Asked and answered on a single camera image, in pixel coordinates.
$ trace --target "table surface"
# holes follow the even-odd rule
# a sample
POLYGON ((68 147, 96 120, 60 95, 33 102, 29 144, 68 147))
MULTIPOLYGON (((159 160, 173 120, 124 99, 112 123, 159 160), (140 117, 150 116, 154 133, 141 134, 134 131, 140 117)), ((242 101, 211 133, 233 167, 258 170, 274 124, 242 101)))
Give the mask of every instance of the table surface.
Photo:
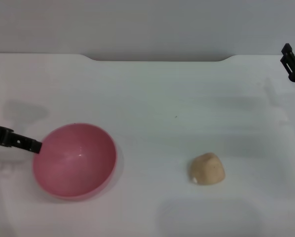
POLYGON ((99 62, 0 54, 0 125, 41 140, 73 122, 115 140, 109 185, 81 202, 45 194, 32 154, 0 147, 0 236, 295 237, 295 83, 280 56, 99 62), (214 152, 226 179, 198 186, 214 152))

